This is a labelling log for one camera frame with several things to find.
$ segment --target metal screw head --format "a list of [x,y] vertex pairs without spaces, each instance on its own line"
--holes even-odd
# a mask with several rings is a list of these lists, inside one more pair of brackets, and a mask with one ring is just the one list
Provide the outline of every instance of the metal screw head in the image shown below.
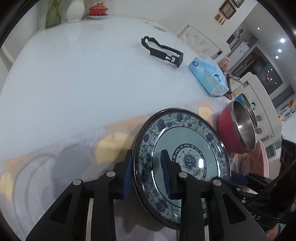
[[180,172],[179,177],[186,178],[188,177],[188,174],[186,172]]
[[215,179],[215,180],[213,181],[213,184],[214,184],[215,186],[221,186],[222,182],[221,182],[220,180],[218,180],[218,179]]
[[81,184],[81,180],[80,179],[75,179],[74,181],[73,181],[73,185],[75,185],[75,186],[78,186],[78,185],[80,185]]
[[115,172],[113,172],[113,171],[110,171],[110,172],[107,172],[107,177],[113,177],[113,176],[115,176]]

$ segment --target blue tissue box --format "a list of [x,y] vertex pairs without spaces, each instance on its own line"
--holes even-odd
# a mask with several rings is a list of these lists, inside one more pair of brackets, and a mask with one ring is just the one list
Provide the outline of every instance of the blue tissue box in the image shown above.
[[210,95],[223,96],[229,90],[221,69],[211,58],[196,57],[189,68]]

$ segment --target glass vase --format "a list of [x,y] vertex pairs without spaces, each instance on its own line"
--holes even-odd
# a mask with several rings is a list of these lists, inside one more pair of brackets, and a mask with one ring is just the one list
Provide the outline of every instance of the glass vase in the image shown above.
[[45,28],[51,28],[62,23],[61,13],[59,6],[62,0],[49,0],[48,10],[45,21]]

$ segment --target red pot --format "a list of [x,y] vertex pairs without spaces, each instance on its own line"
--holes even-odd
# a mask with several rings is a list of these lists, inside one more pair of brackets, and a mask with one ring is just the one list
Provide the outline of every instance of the red pot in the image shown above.
[[237,100],[222,111],[218,120],[221,140],[228,152],[246,153],[255,150],[256,136],[252,120]]

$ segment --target picture frame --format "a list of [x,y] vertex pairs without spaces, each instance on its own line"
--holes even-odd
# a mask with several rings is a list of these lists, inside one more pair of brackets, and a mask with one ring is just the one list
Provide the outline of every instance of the picture frame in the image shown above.
[[282,107],[281,110],[283,110],[284,108],[286,108],[288,106],[289,103],[285,103]]
[[287,121],[288,119],[290,119],[292,117],[291,112],[288,112],[285,114],[285,120]]
[[296,111],[296,105],[294,105],[290,110],[292,113],[294,113]]
[[240,7],[244,3],[244,0],[233,0],[233,3],[236,7]]
[[286,107],[286,108],[284,108],[284,109],[282,109],[281,110],[281,115],[283,115],[285,112],[287,112],[287,110],[288,110],[288,108]]
[[230,0],[226,0],[219,10],[227,19],[230,19],[236,13],[236,9]]

